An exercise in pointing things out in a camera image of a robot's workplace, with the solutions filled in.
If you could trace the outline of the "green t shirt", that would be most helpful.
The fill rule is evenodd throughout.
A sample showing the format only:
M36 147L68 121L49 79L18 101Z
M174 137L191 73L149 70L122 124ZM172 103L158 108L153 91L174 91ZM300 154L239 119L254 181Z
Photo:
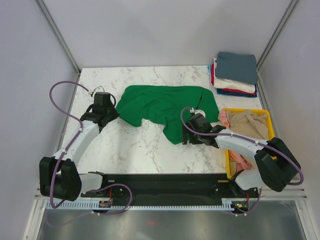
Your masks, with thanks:
M143 119L164 125L163 134L177 145L183 139L180 114L185 107L204 111L211 123L218 121L220 111L213 93L200 86L131 85L116 110L122 120L134 127L140 127Z

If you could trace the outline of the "yellow plastic bin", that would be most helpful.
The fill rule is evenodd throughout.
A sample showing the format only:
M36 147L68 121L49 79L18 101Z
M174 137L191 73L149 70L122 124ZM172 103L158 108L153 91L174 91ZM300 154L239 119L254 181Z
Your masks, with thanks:
M232 113L239 113L242 111L250 110L253 113L256 113L257 115L266 114L267 115L266 126L268 128L268 137L269 137L269 139L266 139L266 140L271 140L273 137L275 137L271 116L267 110L264 110L264 109L241 109L241 108L224 108L222 110L225 110L225 111L230 110ZM230 162L229 153L230 153L230 150L225 150L226 174L227 174L227 177L230 179L234 175L234 171L231 169L231 162ZM256 165L253 160L250 160L250 164L252 165L252 168Z

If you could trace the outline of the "pink t shirt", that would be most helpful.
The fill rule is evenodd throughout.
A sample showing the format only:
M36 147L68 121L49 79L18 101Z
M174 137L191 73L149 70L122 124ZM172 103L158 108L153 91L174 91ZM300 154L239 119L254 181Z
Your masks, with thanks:
M230 122L227 117L227 112L225 110L221 110L218 115L219 121L226 127L230 127ZM247 162L247 160L239 153L230 151L230 159L236 163L236 171L239 172L241 170L250 170L252 166Z

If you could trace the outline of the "beige t shirt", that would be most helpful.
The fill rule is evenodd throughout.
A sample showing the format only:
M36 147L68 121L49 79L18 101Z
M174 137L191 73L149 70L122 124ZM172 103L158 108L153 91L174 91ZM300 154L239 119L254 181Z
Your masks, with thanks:
M227 126L234 133L260 140L269 139L269 130L266 125L268 116L266 114L258 115L251 110L242 112L231 112L230 110L227 110L225 114ZM229 152L229 158L233 174L252 168L250 160L235 151Z

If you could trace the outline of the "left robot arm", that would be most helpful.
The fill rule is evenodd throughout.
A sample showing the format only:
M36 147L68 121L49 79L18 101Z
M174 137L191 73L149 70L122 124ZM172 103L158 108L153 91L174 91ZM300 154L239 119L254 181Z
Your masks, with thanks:
M39 163L40 193L62 201L75 201L80 194L93 191L106 196L110 185L100 172L79 173L77 165L91 142L103 128L118 118L116 99L109 92L97 92L69 142L53 156L43 157Z

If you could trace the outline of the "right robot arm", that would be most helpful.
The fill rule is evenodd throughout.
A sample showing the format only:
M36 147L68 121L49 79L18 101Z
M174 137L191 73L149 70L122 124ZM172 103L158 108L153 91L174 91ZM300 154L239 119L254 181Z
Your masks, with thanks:
M254 168L241 170L231 177L229 191L235 197L263 186L281 192L288 185L298 186L304 181L300 164L278 137L262 140L244 136L222 125L212 126L201 113L191 112L189 119L181 123L183 132L190 134L197 143L254 160Z

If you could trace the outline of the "folded navy t shirt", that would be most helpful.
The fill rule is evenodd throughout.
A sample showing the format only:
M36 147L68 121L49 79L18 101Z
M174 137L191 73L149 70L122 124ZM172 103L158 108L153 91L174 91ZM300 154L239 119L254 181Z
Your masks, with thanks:
M257 86L254 86L254 92L249 93L241 90L236 89L229 89L229 88L217 88L217 94L224 95L224 96L233 96L233 97L245 97L245 98L256 98L257 97Z

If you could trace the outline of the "folded cream t shirt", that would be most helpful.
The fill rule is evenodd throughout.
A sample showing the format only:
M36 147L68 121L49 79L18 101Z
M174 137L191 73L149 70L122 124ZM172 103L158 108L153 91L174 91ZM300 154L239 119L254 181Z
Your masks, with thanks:
M213 67L212 69L212 77L211 77L211 83L213 84L213 87L216 89L233 89L233 90L240 90L247 93L253 93L255 91L255 85L230 80L227 78L220 78L215 75L215 70L217 67L217 58L213 59Z

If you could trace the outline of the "folded red t shirt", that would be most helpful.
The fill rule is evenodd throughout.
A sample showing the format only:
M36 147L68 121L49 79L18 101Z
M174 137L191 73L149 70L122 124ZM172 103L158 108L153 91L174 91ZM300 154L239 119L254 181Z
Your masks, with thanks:
M215 75L216 65L210 66L211 84L215 89L227 92L254 95L257 91L256 85L247 84L226 78L219 78Z

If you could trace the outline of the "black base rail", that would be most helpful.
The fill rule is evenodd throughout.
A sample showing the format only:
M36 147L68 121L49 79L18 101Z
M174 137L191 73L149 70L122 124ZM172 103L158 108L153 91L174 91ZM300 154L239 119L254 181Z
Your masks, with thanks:
M117 204L220 204L222 199L257 198L258 190L242 190L225 173L104 174L98 192L87 198L111 197Z

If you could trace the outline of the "aluminium extrusion rail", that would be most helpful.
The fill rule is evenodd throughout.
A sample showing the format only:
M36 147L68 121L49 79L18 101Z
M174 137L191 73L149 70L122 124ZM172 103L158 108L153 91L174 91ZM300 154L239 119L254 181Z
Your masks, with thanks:
M285 189L282 192L263 189L260 199L265 201L300 201L307 199L307 195L303 189Z

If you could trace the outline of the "left aluminium frame post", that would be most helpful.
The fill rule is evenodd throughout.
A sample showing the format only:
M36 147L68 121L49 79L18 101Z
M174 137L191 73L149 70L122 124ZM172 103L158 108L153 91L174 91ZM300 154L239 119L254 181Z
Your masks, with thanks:
M45 21L47 22L48 26L50 27L54 37L56 38L58 44L60 45L61 49L63 50L65 56L67 57L69 63L71 64L72 68L76 72L77 76L81 75L81 69L75 60L67 42L65 41L56 21L54 20L52 14L48 6L46 5L44 0L35 0L36 5L38 6L39 10L43 14Z

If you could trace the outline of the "aluminium frame post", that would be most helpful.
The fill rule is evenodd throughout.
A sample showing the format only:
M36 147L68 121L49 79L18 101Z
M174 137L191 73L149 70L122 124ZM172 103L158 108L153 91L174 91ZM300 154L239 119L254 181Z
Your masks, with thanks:
M297 5L300 3L300 0L291 0L286 7L282 17L280 18L276 28L274 29L266 47L264 48L258 62L257 62L257 71L260 70L262 65L264 64L265 60L269 56L272 48L274 47L275 43L277 42L278 38L280 37L281 33L283 32L286 24L288 23L290 17L292 16L293 12L295 11Z
M76 72L77 76L81 75L81 69L75 60L67 42L65 41L56 21L54 20L52 14L48 6L46 5L44 0L35 0L36 5L38 6L39 10L43 14L45 21L47 22L48 26L50 27L54 37L56 38L58 44L60 45L61 49L63 50L65 56L67 57L69 63L71 64L72 68Z

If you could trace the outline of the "right aluminium frame post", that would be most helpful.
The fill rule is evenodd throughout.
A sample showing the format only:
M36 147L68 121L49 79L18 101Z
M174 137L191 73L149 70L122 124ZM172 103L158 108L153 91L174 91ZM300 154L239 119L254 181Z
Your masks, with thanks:
M276 28L274 29L266 47L264 48L258 62L257 62L257 71L260 70L262 65L264 64L265 60L269 56L272 48L274 47L275 43L277 42L278 38L280 37L281 33L283 32L286 24L288 23L290 17L292 16L293 12L295 11L297 5L300 3L300 0L291 0L286 7L282 17L280 18Z

